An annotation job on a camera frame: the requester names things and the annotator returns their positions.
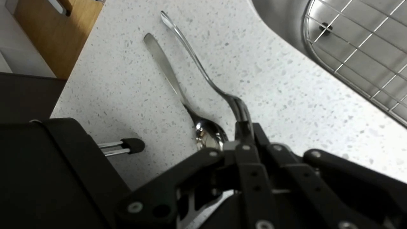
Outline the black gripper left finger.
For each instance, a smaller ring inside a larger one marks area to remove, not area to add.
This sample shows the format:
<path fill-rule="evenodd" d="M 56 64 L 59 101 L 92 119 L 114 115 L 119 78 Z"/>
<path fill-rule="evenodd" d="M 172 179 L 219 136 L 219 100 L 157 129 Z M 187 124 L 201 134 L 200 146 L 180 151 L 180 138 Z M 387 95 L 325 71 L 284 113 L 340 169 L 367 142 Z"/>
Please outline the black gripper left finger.
<path fill-rule="evenodd" d="M 204 148 L 119 202 L 119 229 L 276 229 L 275 199 L 259 150 L 250 142 Z"/>

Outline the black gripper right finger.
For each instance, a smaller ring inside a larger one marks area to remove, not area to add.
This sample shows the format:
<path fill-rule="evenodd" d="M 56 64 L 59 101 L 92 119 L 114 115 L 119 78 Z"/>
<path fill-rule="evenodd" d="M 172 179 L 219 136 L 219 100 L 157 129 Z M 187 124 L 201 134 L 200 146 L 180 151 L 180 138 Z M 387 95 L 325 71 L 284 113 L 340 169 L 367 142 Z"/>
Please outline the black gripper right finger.
<path fill-rule="evenodd" d="M 322 148 L 255 141 L 271 179 L 278 229 L 407 229 L 407 184 Z"/>

